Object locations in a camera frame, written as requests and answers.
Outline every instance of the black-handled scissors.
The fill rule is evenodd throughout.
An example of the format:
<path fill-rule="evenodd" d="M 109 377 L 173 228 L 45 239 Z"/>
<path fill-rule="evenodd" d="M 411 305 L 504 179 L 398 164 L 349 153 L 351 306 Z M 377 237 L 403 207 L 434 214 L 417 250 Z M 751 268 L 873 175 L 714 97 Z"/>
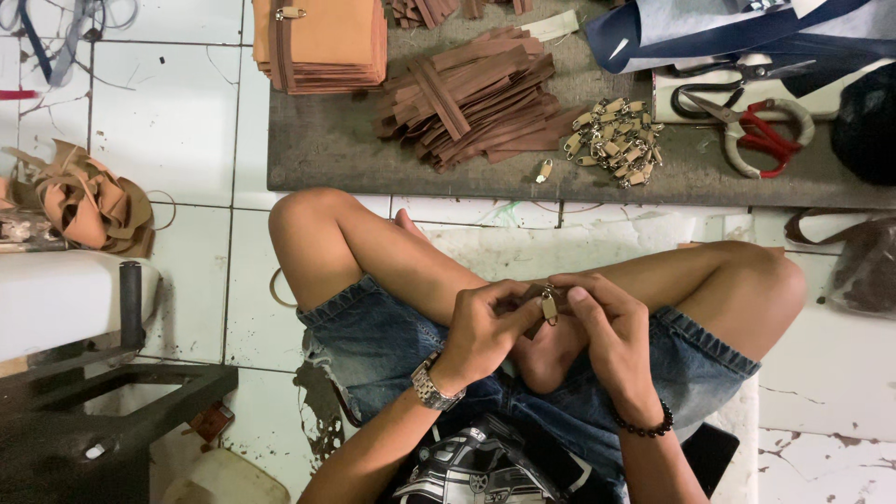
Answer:
<path fill-rule="evenodd" d="M 740 97 L 744 94 L 744 91 L 746 91 L 746 89 L 744 89 L 744 84 L 751 81 L 783 79 L 785 77 L 791 77 L 793 75 L 807 74 L 811 72 L 811 70 L 807 69 L 806 67 L 811 65 L 812 63 L 815 63 L 815 60 L 809 60 L 802 63 L 784 66 L 775 65 L 773 63 L 767 65 L 740 65 L 736 61 L 721 61 L 710 65 L 698 66 L 696 68 L 691 68 L 688 70 L 678 70 L 675 65 L 670 65 L 669 72 L 672 74 L 672 76 L 681 78 L 696 77 L 698 75 L 708 74 L 709 72 L 715 72 L 716 70 L 734 70 L 740 73 L 740 80 L 734 81 L 732 83 L 693 83 L 678 86 L 674 91 L 672 91 L 672 109 L 676 114 L 678 114 L 678 116 L 687 119 L 708 119 L 712 117 L 712 115 L 704 110 L 689 110 L 682 107 L 682 91 L 733 91 L 731 96 L 728 98 L 728 101 L 726 101 L 724 105 L 726 109 L 731 109 L 732 107 L 734 107 L 737 101 L 740 100 Z"/>

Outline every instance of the foot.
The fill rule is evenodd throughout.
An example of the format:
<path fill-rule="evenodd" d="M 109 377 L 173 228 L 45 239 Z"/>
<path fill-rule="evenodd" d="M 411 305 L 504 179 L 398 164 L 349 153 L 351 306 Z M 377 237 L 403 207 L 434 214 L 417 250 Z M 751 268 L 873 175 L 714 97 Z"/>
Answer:
<path fill-rule="evenodd" d="M 536 394 L 547 394 L 560 387 L 587 345 L 588 336 L 579 320 L 561 315 L 556 326 L 542 324 L 532 341 L 525 337 L 517 340 L 510 356 L 526 387 Z"/>
<path fill-rule="evenodd" d="M 410 219 L 410 217 L 408 216 L 408 211 L 403 208 L 395 214 L 395 225 L 418 238 L 421 238 L 427 242 L 429 241 L 429 239 L 427 239 L 423 234 L 423 231 L 417 229 L 417 224 L 415 224 Z"/>

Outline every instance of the hand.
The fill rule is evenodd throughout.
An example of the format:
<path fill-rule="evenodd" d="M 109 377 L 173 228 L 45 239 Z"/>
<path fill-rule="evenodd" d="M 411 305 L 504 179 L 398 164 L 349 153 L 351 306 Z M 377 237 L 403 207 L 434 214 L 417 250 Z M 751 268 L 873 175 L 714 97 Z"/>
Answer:
<path fill-rule="evenodd" d="M 600 274 L 555 274 L 589 337 L 591 367 L 623 419 L 645 429 L 660 425 L 663 411 L 650 377 L 650 314 L 643 303 Z"/>
<path fill-rule="evenodd" d="M 507 297 L 520 297 L 527 283 L 502 280 L 471 291 L 460 291 L 442 355 L 429 371 L 433 384 L 445 395 L 495 372 L 519 338 L 544 316 L 541 298 L 529 300 L 503 315 L 495 305 Z"/>

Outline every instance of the metal watch band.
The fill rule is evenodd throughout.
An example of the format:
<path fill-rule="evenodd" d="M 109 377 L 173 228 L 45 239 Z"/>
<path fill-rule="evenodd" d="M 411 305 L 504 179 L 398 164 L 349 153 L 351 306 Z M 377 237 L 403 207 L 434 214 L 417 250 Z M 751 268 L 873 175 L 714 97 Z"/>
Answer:
<path fill-rule="evenodd" d="M 464 387 L 463 390 L 457 393 L 457 395 L 449 397 L 448 395 L 442 394 L 435 384 L 433 384 L 433 381 L 429 379 L 429 369 L 433 367 L 433 363 L 441 354 L 442 353 L 438 350 L 430 353 L 429 357 L 426 357 L 426 360 L 423 361 L 414 371 L 414 374 L 410 376 L 410 379 L 414 383 L 414 390 L 417 391 L 417 397 L 420 398 L 420 401 L 423 402 L 425 407 L 431 410 L 446 412 L 452 409 L 452 407 L 467 394 L 467 388 Z"/>

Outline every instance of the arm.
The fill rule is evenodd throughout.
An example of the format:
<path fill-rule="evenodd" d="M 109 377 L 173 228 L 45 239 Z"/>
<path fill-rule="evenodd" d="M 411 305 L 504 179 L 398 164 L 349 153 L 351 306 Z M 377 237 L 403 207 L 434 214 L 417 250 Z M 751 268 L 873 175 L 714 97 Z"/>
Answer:
<path fill-rule="evenodd" d="M 439 391 L 456 395 L 501 365 L 517 338 L 541 317 L 541 299 L 502 316 L 493 308 L 501 298 L 521 296 L 528 288 L 504 280 L 458 293 L 444 350 L 429 370 Z M 426 408 L 413 387 L 405 390 L 323 463 L 299 503 L 375 501 L 439 413 Z"/>
<path fill-rule="evenodd" d="M 567 299 L 588 332 L 591 367 L 620 416 L 644 429 L 662 424 L 650 378 L 647 307 L 599 274 L 559 274 L 549 281 L 572 287 Z M 652 439 L 620 430 L 619 446 L 632 503 L 709 502 L 675 432 Z"/>

